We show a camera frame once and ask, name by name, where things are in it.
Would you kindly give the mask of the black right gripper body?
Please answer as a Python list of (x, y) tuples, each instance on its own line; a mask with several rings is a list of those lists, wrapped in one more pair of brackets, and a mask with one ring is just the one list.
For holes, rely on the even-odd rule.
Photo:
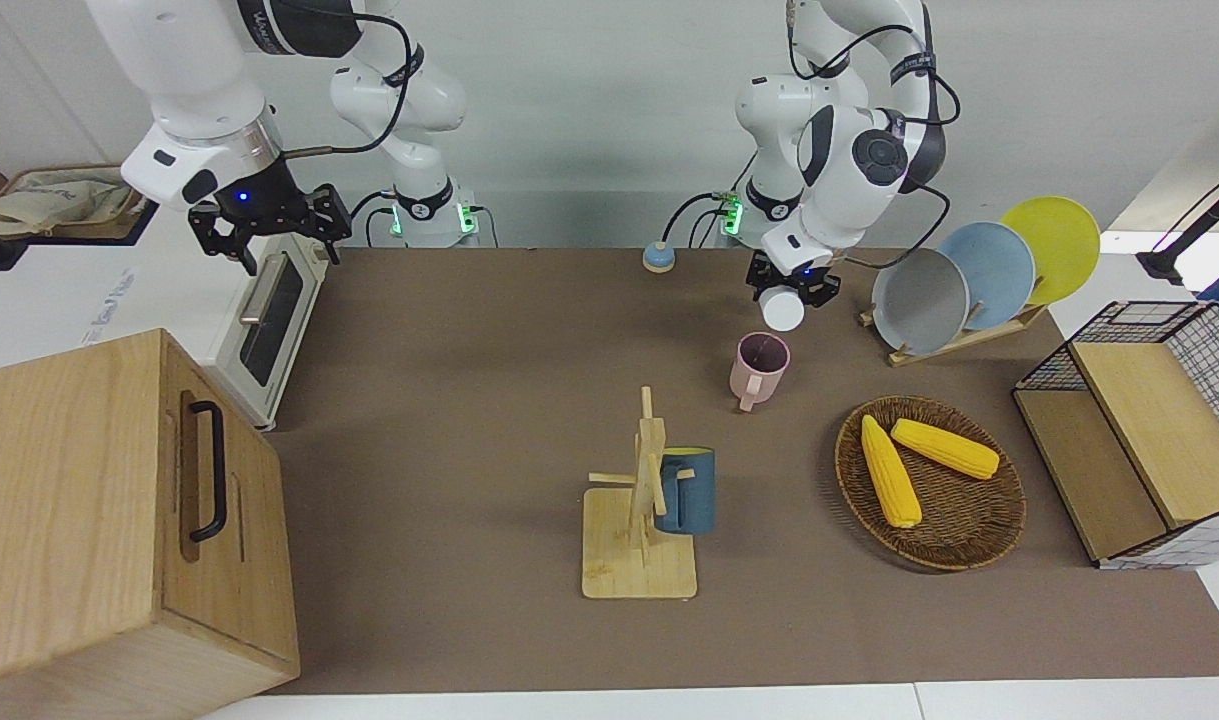
[(299, 190), (284, 154), (254, 175), (219, 188), (213, 200), (233, 224), (295, 224), (308, 214), (306, 195)]

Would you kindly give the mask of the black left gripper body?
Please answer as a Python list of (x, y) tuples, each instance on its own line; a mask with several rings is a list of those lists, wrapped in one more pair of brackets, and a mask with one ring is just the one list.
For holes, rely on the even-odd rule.
[(841, 278), (830, 273), (829, 266), (805, 263), (792, 272), (783, 272), (773, 259), (766, 258), (766, 290), (786, 288), (789, 292), (837, 292)]

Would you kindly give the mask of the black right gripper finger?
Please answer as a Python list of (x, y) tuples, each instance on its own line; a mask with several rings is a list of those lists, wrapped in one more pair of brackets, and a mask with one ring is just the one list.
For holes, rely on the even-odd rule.
[(333, 266), (339, 266), (341, 259), (338, 245), (354, 236), (352, 214), (333, 184), (321, 184), (313, 192), (306, 192), (304, 202), (307, 210), (304, 236), (321, 242), (327, 259)]
[(201, 202), (189, 210), (189, 227), (205, 253), (234, 261), (243, 266), (245, 274), (256, 277), (257, 261), (249, 251), (249, 242), (254, 240), (252, 229), (236, 223), (230, 231), (219, 231), (219, 219), (226, 221), (226, 217), (215, 202)]

